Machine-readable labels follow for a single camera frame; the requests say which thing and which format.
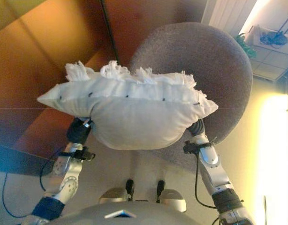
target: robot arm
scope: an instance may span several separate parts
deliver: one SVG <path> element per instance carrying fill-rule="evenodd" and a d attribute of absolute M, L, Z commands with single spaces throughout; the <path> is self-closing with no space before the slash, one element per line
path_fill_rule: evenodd
<path fill-rule="evenodd" d="M 95 154 L 84 147 L 90 132 L 91 120 L 81 121 L 75 118 L 67 132 L 69 143 L 59 154 L 51 172 L 50 182 L 46 191 L 33 212 L 26 217 L 23 225 L 41 225 L 61 215 L 65 204 L 71 199 L 78 188 L 78 176 L 84 160 L 91 161 Z"/>
<path fill-rule="evenodd" d="M 196 155 L 203 182 L 212 196 L 221 223 L 223 225 L 254 225 L 252 217 L 242 205 L 221 166 L 220 155 L 216 153 L 214 145 L 205 135 L 204 126 L 201 130 L 202 132 L 198 132 L 200 134 L 194 135 L 186 143 L 184 152 Z"/>

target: ceiling tile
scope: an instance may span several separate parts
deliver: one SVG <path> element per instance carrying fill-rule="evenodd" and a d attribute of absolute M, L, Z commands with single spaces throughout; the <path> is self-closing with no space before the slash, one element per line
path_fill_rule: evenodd
<path fill-rule="evenodd" d="M 288 55 L 280 52 L 270 52 L 269 55 L 264 59 L 264 63 L 284 68 L 288 68 Z"/>
<path fill-rule="evenodd" d="M 284 69 L 261 63 L 254 71 L 254 74 L 271 80 L 276 80 L 284 71 Z"/>

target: wood panel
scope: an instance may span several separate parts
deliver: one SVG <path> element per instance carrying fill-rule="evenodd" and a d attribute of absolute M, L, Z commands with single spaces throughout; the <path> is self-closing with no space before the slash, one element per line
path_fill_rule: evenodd
<path fill-rule="evenodd" d="M 207 0 L 105 0 L 120 63 L 127 66 L 140 43 L 157 27 L 200 22 Z"/>
<path fill-rule="evenodd" d="M 2 29 L 0 145 L 47 157 L 47 146 L 65 142 L 72 118 L 44 110 L 36 99 L 65 81 L 66 63 L 87 63 L 101 48 L 108 51 L 94 58 L 96 66 L 113 60 L 108 46 L 99 0 L 46 0 Z"/>

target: gray cushion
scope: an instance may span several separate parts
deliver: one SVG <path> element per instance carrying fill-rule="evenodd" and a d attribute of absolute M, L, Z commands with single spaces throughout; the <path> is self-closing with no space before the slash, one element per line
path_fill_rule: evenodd
<path fill-rule="evenodd" d="M 130 71 L 139 67 L 151 67 L 154 73 L 185 70 L 193 74 L 195 89 L 219 106 L 204 119 L 206 134 L 215 143 L 233 130 L 249 100 L 252 70 L 247 55 L 229 34 L 200 23 L 176 23 L 156 29 L 132 57 Z M 185 158 L 175 155 L 182 147 L 180 140 L 166 152 L 158 150 L 154 154 L 181 164 Z"/>

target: white pillow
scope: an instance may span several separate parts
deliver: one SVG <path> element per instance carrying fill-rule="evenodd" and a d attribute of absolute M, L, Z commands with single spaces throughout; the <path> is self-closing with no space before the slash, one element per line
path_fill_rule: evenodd
<path fill-rule="evenodd" d="M 131 75 L 110 61 L 100 73 L 81 62 L 67 64 L 69 82 L 56 85 L 38 101 L 75 117 L 91 117 L 95 137 L 112 149 L 153 150 L 178 141 L 186 128 L 218 109 L 195 90 L 193 75 Z"/>

